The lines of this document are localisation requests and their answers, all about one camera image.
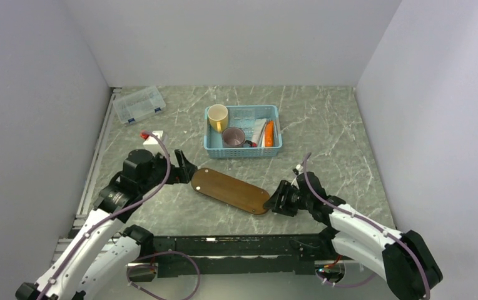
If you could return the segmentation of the brown oval wooden tray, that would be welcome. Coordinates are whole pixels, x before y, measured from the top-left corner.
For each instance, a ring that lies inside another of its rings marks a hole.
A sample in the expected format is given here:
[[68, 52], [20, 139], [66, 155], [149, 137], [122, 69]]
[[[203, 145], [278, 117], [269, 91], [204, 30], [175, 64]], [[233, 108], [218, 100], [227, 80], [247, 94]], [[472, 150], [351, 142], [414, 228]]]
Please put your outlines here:
[[266, 190], [216, 170], [197, 170], [191, 186], [198, 193], [247, 213], [262, 215], [268, 212], [263, 206], [270, 199]]

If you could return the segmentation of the purple mug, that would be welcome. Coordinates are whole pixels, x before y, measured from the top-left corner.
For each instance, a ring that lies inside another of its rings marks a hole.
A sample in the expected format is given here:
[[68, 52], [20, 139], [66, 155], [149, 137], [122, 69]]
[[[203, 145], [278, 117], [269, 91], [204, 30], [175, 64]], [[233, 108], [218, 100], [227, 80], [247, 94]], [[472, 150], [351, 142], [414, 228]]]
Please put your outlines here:
[[226, 128], [221, 134], [221, 140], [224, 148], [254, 148], [239, 127]]

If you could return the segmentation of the light blue plastic basket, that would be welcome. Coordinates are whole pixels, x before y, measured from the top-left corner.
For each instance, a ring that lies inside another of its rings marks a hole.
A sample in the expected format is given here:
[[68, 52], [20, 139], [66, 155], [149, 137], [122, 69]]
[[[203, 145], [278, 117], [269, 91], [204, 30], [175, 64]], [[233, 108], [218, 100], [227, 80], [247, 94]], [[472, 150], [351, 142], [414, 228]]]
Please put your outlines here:
[[274, 157], [283, 146], [278, 108], [274, 105], [205, 109], [203, 147], [212, 159]]

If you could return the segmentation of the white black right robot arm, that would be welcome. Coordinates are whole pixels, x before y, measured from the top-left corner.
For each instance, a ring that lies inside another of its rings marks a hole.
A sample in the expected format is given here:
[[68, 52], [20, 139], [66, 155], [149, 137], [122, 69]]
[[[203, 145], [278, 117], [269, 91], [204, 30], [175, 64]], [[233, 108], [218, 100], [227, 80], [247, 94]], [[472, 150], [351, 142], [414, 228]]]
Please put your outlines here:
[[337, 255], [363, 264], [385, 280], [398, 299], [427, 299], [443, 274], [422, 236], [401, 232], [369, 219], [338, 196], [328, 195], [313, 172], [301, 173], [297, 183], [280, 181], [264, 208], [295, 216], [299, 210], [326, 227], [318, 250], [325, 259]]

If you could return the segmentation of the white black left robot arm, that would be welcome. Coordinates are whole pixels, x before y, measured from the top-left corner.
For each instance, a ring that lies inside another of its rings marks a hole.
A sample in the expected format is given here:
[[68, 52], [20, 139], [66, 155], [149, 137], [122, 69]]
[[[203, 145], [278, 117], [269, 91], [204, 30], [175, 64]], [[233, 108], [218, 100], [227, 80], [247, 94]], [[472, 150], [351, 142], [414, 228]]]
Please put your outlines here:
[[130, 226], [106, 253], [101, 250], [142, 205], [165, 184], [187, 184], [197, 166], [175, 150], [178, 165], [161, 153], [131, 151], [109, 184], [99, 192], [83, 227], [53, 265], [35, 282], [24, 282], [16, 299], [92, 299], [113, 272], [131, 261], [148, 261], [155, 250], [154, 235]]

